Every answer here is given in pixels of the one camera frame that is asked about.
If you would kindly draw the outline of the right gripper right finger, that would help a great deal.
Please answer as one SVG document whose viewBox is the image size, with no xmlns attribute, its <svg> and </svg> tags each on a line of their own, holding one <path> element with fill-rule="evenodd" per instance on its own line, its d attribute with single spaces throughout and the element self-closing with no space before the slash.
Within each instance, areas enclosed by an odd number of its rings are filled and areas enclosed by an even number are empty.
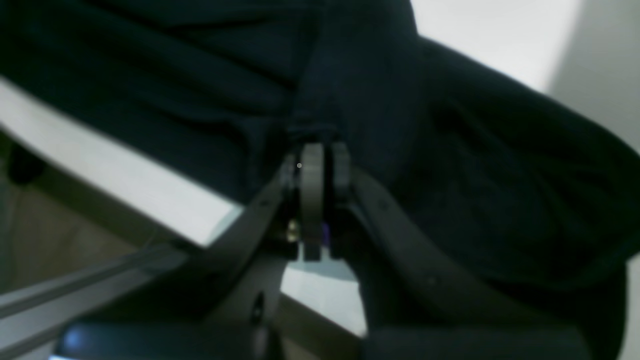
<svg viewBox="0 0 640 360">
<path fill-rule="evenodd" d="M 335 142 L 334 205 L 350 210 L 404 287 L 443 325 L 371 330 L 364 360 L 590 360 L 581 333 L 493 289 L 448 257 Z"/>
</svg>

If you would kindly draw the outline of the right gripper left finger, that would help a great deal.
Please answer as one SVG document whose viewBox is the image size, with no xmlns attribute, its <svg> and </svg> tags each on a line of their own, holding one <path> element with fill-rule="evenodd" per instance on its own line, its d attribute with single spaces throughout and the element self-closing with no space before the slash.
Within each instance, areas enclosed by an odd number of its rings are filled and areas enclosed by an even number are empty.
<svg viewBox="0 0 640 360">
<path fill-rule="evenodd" d="M 206 249 L 69 325 L 55 360 L 284 360 L 270 323 L 299 244 L 320 258 L 325 148 L 307 143 Z"/>
</svg>

